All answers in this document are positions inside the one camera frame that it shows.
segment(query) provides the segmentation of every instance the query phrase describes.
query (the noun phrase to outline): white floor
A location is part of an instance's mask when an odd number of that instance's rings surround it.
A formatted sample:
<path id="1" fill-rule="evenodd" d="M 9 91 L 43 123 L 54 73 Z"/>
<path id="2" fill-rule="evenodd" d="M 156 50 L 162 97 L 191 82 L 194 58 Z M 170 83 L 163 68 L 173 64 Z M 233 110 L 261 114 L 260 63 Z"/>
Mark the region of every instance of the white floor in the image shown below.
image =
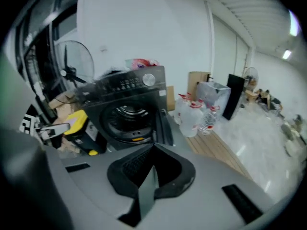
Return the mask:
<path id="1" fill-rule="evenodd" d="M 221 118 L 214 130 L 238 156 L 253 180 L 274 200 L 294 191 L 302 165 L 284 149 L 282 119 L 266 113 L 255 103 L 240 108 L 230 121 Z"/>

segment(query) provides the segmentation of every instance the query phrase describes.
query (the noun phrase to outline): washing machine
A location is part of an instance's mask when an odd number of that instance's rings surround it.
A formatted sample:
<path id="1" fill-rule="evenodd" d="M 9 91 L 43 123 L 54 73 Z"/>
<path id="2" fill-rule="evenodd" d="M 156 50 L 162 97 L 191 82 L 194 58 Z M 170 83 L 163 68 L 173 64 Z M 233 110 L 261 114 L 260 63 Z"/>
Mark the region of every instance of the washing machine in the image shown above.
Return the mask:
<path id="1" fill-rule="evenodd" d="M 82 109 L 115 150 L 144 143 L 173 145 L 164 67 L 119 72 L 76 91 Z"/>

